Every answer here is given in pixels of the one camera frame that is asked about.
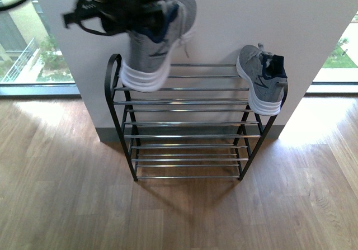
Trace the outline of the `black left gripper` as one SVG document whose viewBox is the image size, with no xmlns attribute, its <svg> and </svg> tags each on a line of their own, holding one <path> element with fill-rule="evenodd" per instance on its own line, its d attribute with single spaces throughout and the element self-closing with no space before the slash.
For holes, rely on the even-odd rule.
<svg viewBox="0 0 358 250">
<path fill-rule="evenodd" d="M 76 24 L 100 36 L 121 34 L 139 25 L 158 31 L 164 23 L 160 1 L 164 0 L 78 0 L 74 11 L 63 15 L 64 26 Z"/>
</svg>

